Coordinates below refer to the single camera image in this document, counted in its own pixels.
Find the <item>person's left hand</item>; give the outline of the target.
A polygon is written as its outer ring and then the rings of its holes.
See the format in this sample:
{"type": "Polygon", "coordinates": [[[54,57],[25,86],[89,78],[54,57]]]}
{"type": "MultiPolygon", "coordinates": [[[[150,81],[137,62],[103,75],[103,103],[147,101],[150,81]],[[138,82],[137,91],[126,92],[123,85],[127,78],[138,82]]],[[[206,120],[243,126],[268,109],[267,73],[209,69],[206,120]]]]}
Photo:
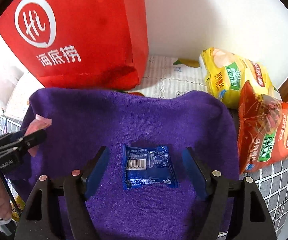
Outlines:
{"type": "Polygon", "coordinates": [[[12,208],[10,204],[10,197],[0,179],[0,219],[5,221],[11,219],[12,208]]]}

